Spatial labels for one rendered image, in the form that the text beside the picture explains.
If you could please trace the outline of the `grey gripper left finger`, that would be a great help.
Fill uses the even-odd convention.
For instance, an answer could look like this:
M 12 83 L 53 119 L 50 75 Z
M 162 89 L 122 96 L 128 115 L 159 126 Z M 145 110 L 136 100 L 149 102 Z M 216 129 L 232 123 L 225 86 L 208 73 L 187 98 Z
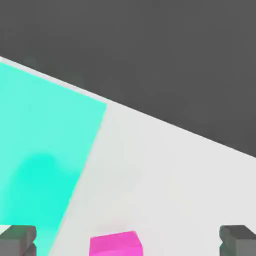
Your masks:
M 11 225 L 0 234 L 0 256 L 37 256 L 33 225 Z

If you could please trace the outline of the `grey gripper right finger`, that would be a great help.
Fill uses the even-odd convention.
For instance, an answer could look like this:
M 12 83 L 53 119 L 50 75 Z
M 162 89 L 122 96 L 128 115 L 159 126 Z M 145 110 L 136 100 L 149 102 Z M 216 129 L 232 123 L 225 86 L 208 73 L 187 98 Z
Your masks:
M 219 256 L 256 256 L 256 234 L 245 225 L 222 225 Z

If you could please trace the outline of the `large turquoise box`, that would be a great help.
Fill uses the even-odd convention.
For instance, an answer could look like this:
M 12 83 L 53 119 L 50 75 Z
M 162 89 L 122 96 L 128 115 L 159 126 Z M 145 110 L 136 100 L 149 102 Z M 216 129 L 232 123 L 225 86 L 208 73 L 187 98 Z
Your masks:
M 0 63 L 0 225 L 34 225 L 50 256 L 107 105 Z

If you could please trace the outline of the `small magenta cube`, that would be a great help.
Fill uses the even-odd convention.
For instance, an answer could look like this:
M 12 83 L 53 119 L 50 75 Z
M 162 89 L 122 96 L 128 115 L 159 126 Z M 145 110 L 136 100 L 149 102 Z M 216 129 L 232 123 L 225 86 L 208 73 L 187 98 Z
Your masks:
M 142 243 L 135 231 L 90 238 L 89 256 L 144 256 Z

